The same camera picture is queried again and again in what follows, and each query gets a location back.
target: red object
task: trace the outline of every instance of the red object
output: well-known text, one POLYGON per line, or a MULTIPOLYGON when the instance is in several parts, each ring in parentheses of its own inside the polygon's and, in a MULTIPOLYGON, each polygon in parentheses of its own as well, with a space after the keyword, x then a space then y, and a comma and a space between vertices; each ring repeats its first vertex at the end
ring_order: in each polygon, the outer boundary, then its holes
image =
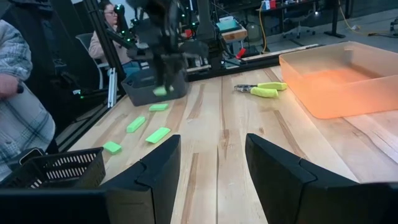
POLYGON ((269 7, 271 9, 275 9, 276 8, 276 0, 270 0, 269 1, 269 7))
POLYGON ((187 36, 187 38, 191 38, 192 37, 192 30, 190 30, 190 29, 185 30, 185 35, 187 36))
POLYGON ((240 58, 242 57, 242 55, 243 55, 245 52, 246 52, 246 49, 241 49, 241 50, 239 51, 239 53, 236 55, 236 58, 237 58, 237 59, 240 59, 240 58))

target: wood grain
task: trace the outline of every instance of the wood grain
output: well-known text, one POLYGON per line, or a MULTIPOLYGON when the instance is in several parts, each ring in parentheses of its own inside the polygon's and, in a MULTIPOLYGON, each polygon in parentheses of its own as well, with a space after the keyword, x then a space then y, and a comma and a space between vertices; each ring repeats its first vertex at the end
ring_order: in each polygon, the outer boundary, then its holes
POLYGON ((125 97, 72 148, 122 145, 104 152, 109 180, 159 144, 145 138, 159 127, 182 136, 180 182, 172 223, 267 223, 246 165, 246 133, 259 136, 315 164, 358 182, 398 181, 398 111, 320 120, 289 90, 276 99, 234 92, 237 84, 281 80, 279 67, 192 83, 167 111, 133 107, 125 97), (126 126, 147 122, 134 134, 126 126))

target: person's hand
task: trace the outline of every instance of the person's hand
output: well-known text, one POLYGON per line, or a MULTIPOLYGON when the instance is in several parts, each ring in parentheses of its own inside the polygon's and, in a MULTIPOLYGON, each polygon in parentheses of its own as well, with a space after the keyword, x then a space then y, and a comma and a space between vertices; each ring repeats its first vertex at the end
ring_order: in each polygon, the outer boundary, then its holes
POLYGON ((0 74, 0 98, 9 98, 17 94, 18 78, 0 74))

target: green sponge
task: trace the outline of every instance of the green sponge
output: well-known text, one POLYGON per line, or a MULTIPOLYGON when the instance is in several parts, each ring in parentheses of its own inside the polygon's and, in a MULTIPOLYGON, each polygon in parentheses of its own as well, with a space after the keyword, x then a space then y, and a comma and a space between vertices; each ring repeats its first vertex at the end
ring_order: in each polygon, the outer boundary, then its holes
POLYGON ((115 142, 107 142, 103 145, 104 149, 106 149, 110 154, 115 155, 122 151, 122 147, 115 142))
MULTIPOLYGON (((172 86, 170 86, 169 90, 174 91, 174 88, 172 86)), ((156 89, 154 89, 154 94, 155 94, 155 96, 167 95, 166 87, 164 87, 164 86, 157 87, 156 89)))
POLYGON ((159 128, 157 131, 155 131, 154 134, 151 134, 145 141, 150 142, 150 143, 157 143, 160 141, 166 134, 170 132, 169 128, 159 128))
POLYGON ((145 123, 145 117, 139 116, 131 124, 129 124, 129 126, 127 126, 126 128, 127 133, 134 133, 144 123, 145 123))
POLYGON ((163 111, 166 110, 168 107, 169 107, 168 103, 152 105, 150 106, 149 111, 163 111))

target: black basket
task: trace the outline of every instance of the black basket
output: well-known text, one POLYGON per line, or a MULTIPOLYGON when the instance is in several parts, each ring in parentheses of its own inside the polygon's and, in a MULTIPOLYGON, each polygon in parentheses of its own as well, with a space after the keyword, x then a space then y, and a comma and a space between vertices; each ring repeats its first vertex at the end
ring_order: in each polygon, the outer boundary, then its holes
POLYGON ((0 188, 93 188, 105 177, 103 148, 29 159, 0 183, 0 188))

